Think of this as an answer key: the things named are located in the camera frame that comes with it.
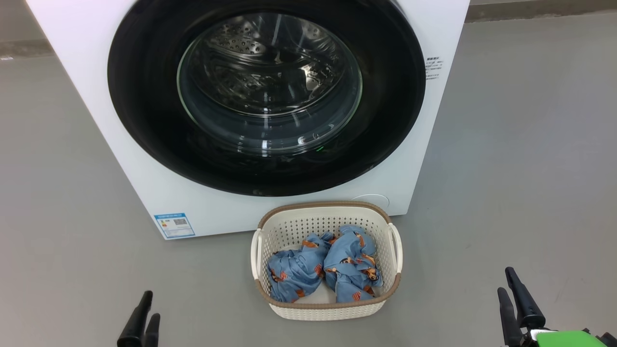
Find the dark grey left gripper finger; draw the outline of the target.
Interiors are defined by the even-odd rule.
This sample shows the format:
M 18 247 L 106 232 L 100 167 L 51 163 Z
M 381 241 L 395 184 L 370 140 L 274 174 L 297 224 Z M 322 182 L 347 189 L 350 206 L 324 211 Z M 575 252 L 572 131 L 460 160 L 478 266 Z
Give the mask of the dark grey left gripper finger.
M 144 335 L 144 347 L 159 346 L 159 327 L 161 315 L 159 313 L 152 314 Z
M 139 304 L 133 309 L 121 335 L 117 340 L 118 347 L 141 347 L 145 333 L 148 312 L 152 305 L 153 292 L 145 291 Z

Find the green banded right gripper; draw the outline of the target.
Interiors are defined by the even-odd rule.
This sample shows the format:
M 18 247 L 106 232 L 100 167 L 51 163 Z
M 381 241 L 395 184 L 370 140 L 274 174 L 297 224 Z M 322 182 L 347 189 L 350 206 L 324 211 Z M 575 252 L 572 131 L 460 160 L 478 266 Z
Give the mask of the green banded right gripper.
M 515 299 L 515 308 L 505 288 L 497 290 L 503 343 L 508 347 L 607 347 L 609 333 L 591 334 L 583 330 L 544 329 L 546 318 L 531 296 L 526 285 L 520 281 L 512 267 L 505 269 L 507 283 Z

